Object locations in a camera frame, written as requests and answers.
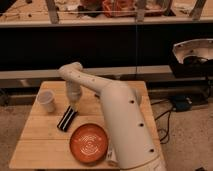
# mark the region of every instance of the white machine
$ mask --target white machine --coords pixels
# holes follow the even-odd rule
[[[100,97],[100,103],[109,137],[121,170],[165,171],[153,140],[141,114],[140,94],[125,82],[114,81],[83,73],[80,63],[64,65],[59,69],[66,81],[70,105],[80,99],[80,86],[85,86]]]

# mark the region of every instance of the gray floor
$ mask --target gray floor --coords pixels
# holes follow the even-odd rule
[[[168,102],[154,105],[155,117],[170,107]],[[0,171],[10,170],[8,163],[30,109],[31,105],[0,107]],[[167,115],[157,121],[158,128],[166,128],[166,124]],[[200,167],[213,171],[213,103],[204,109],[172,112],[170,141],[162,149],[168,171]]]

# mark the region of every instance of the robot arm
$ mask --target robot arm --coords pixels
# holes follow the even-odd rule
[[[75,94],[83,85],[100,95],[104,120],[119,167],[124,170],[164,171],[164,164],[142,117],[137,93],[125,82],[88,75],[81,72],[82,69],[80,63],[72,63],[62,66],[59,74],[69,83],[68,94]],[[80,95],[71,100],[72,103],[77,102]]]

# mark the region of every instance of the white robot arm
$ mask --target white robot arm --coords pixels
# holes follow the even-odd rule
[[[120,169],[165,171],[141,114],[137,91],[125,82],[89,75],[82,70],[83,67],[78,62],[59,69],[60,76],[67,82],[70,104],[79,100],[80,85],[99,94],[104,120]]]

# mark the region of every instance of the wooden table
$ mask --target wooden table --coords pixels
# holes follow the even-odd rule
[[[142,93],[141,111],[163,159],[163,154],[150,106],[146,85],[142,81],[128,82]],[[117,169],[104,160],[95,166],[78,163],[69,150],[73,131],[82,124],[96,123],[105,130],[98,98],[94,92],[83,88],[83,96],[77,104],[79,115],[74,119],[68,132],[57,129],[57,124],[68,107],[64,81],[46,81],[40,90],[51,89],[55,93],[56,111],[46,113],[35,101],[10,162],[11,169]]]

